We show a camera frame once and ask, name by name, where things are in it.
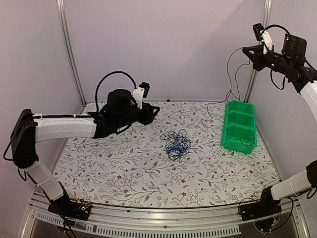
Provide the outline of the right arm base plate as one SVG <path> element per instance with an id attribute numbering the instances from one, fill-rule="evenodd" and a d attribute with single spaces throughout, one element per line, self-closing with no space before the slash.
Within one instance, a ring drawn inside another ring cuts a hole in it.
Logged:
<path id="1" fill-rule="evenodd" d="M 287 197 L 291 201 L 291 210 L 287 218 L 279 225 L 281 220 L 282 208 L 280 201 L 274 201 L 272 205 L 262 206 L 260 200 L 255 200 L 250 197 L 243 198 L 238 203 L 238 214 L 242 221 L 254 221 L 254 226 L 261 234 L 270 234 L 273 231 L 281 229 L 290 219 L 294 209 L 294 200 Z"/>

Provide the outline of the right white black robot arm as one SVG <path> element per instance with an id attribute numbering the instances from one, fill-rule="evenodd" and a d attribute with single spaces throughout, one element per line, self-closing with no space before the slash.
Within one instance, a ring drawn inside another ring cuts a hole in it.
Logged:
<path id="1" fill-rule="evenodd" d="M 263 27 L 260 23 L 253 25 L 253 32 L 260 44 L 244 47 L 242 51 L 252 62 L 254 70 L 261 71 L 267 67 L 271 71 L 284 75 L 283 81 L 292 83 L 315 117 L 317 115 L 317 71 L 306 60 L 307 41 L 286 31 L 282 51 L 276 53 L 268 32 L 273 27 L 275 26 Z M 317 163 L 313 161 L 303 171 L 265 188 L 256 206 L 256 212 L 260 216 L 267 216 L 282 199 L 310 192 L 316 187 Z"/>

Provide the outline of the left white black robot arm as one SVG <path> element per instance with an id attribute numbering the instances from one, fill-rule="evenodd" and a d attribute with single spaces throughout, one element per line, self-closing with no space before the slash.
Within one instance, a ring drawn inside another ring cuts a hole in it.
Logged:
<path id="1" fill-rule="evenodd" d="M 10 150 L 12 157 L 3 157 L 12 161 L 25 176 L 30 177 L 47 196 L 52 207 L 63 215 L 70 215 L 73 201 L 63 186 L 52 176 L 48 168 L 39 161 L 36 143 L 60 138 L 106 138 L 119 135 L 135 122 L 151 124 L 159 107 L 143 102 L 150 85 L 142 82 L 134 85 L 133 92 L 116 89 L 109 92 L 106 104 L 95 112 L 74 115 L 34 114 L 24 109 L 12 130 L 10 141 L 4 154 Z"/>

